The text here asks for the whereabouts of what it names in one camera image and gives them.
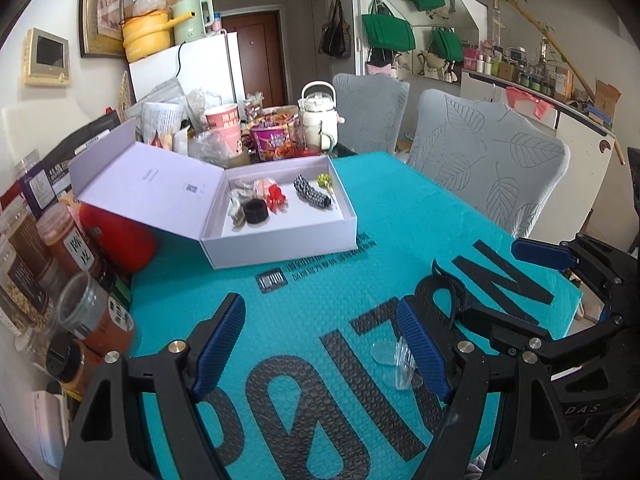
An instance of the white refrigerator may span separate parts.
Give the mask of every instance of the white refrigerator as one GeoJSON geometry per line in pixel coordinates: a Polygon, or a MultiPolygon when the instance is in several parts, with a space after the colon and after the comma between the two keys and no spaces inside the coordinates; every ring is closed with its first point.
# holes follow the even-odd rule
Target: white refrigerator
{"type": "MultiPolygon", "coordinates": [[[[202,88],[219,95],[222,104],[244,100],[237,32],[172,46],[130,63],[129,69],[136,100],[176,75],[185,94],[202,88]]],[[[242,106],[238,108],[242,116],[242,106]]]]}

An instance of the bamboo pole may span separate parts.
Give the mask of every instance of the bamboo pole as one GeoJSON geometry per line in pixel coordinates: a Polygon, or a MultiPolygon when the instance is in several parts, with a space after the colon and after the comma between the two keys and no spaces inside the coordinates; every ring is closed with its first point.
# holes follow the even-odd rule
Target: bamboo pole
{"type": "MultiPolygon", "coordinates": [[[[529,22],[531,23],[531,25],[533,25],[534,27],[537,28],[537,30],[540,31],[540,33],[542,33],[544,38],[547,38],[549,43],[551,45],[553,45],[556,50],[558,51],[558,54],[560,54],[561,59],[564,60],[564,62],[567,63],[567,65],[569,65],[569,68],[572,70],[572,72],[575,74],[575,76],[578,78],[578,81],[580,81],[580,83],[582,84],[582,86],[584,87],[584,89],[587,91],[587,94],[589,95],[589,97],[591,98],[591,100],[593,102],[596,101],[596,95],[593,92],[593,89],[591,89],[591,86],[589,85],[589,83],[587,83],[587,80],[584,78],[584,76],[582,75],[582,73],[576,68],[576,66],[571,63],[571,61],[569,60],[569,57],[567,56],[567,54],[564,52],[564,49],[560,46],[560,44],[558,43],[558,40],[556,40],[556,38],[554,37],[554,35],[551,33],[551,31],[549,30],[548,27],[545,27],[545,25],[543,23],[540,23],[539,20],[537,20],[536,18],[534,18],[532,16],[532,14],[527,10],[524,9],[518,0],[505,0],[508,4],[511,4],[513,7],[515,7],[515,9],[529,22]]],[[[616,151],[616,156],[618,157],[618,160],[620,162],[621,166],[624,166],[626,164],[625,162],[625,155],[622,152],[622,148],[620,148],[620,144],[618,143],[617,139],[614,139],[614,148],[616,151]]]]}

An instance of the teal table mat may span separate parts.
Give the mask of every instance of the teal table mat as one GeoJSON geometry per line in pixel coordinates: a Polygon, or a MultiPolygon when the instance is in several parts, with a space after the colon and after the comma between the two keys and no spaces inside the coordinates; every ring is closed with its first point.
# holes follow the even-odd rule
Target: teal table mat
{"type": "MultiPolygon", "coordinates": [[[[162,234],[134,279],[135,355],[186,338],[228,292],[246,301],[218,388],[198,405],[233,479],[411,478],[442,407],[426,386],[389,386],[371,346],[394,338],[398,298],[413,293],[434,258],[479,301],[535,320],[554,338],[566,335],[578,306],[580,293],[559,273],[516,262],[507,233],[391,156],[334,163],[358,215],[357,250],[213,270],[198,243],[162,234]],[[265,272],[286,285],[263,293],[256,277],[265,272]]],[[[435,300],[448,314],[447,293],[435,300]]],[[[162,477],[175,480],[155,396],[144,404],[162,477]]],[[[491,394],[474,452],[490,443],[497,405],[491,394]]]]}

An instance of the framed picture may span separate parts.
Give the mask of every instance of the framed picture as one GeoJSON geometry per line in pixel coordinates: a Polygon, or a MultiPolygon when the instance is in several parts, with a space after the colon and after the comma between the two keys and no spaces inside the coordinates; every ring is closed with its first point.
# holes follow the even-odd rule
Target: framed picture
{"type": "Polygon", "coordinates": [[[124,0],[78,0],[81,57],[124,57],[124,0]]]}

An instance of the light green kettle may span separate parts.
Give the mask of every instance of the light green kettle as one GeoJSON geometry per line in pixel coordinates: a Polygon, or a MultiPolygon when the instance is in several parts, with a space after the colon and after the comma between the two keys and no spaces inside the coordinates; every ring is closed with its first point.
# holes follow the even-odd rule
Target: light green kettle
{"type": "Polygon", "coordinates": [[[175,44],[195,41],[204,38],[207,33],[205,27],[213,23],[213,1],[212,0],[178,0],[171,6],[174,16],[180,16],[185,12],[194,12],[195,17],[186,22],[178,24],[174,28],[175,44]],[[207,7],[207,21],[204,20],[202,7],[207,7]]]}

